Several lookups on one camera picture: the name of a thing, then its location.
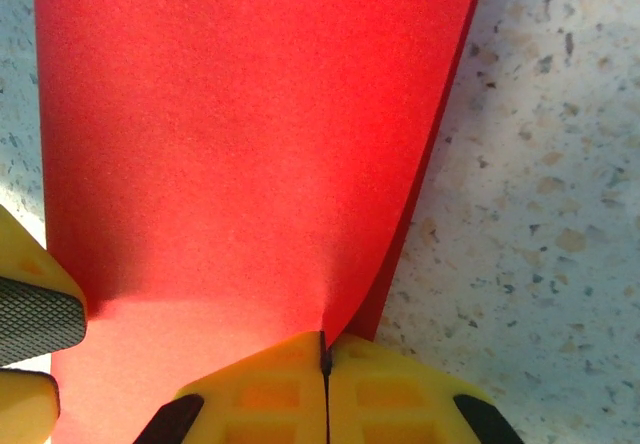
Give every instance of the speckled surface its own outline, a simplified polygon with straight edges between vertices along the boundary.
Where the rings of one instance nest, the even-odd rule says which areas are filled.
[[[32,0],[0,0],[0,202],[43,238]],[[528,444],[640,442],[640,0],[481,0],[379,341]]]

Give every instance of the red paper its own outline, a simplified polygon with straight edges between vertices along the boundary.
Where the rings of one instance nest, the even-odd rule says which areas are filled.
[[[48,246],[93,318],[54,444],[335,339],[395,266],[474,0],[35,3]]]

